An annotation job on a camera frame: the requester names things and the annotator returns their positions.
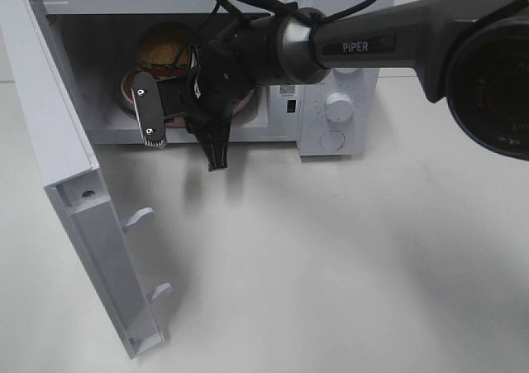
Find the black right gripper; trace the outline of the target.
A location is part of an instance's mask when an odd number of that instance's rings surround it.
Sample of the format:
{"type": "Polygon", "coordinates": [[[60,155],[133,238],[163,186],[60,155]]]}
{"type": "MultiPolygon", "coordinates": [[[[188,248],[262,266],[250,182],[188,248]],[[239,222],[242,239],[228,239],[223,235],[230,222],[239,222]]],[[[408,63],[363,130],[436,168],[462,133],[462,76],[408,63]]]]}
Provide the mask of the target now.
{"type": "Polygon", "coordinates": [[[228,167],[231,122],[236,107],[256,86],[243,69],[236,39],[246,31],[233,21],[198,48],[196,64],[189,74],[184,123],[207,157],[209,172],[228,167]]]}

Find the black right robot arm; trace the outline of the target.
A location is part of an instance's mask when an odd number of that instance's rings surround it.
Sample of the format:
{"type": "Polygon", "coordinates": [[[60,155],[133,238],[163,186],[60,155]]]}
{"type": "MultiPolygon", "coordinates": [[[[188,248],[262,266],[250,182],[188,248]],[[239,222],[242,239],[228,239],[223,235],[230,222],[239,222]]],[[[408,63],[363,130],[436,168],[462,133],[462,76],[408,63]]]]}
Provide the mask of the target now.
{"type": "Polygon", "coordinates": [[[421,0],[326,16],[279,0],[215,0],[235,21],[199,52],[188,129],[209,170],[227,166],[231,108],[255,86],[317,84],[339,68],[409,68],[464,133],[528,157],[528,0],[421,0]]]}

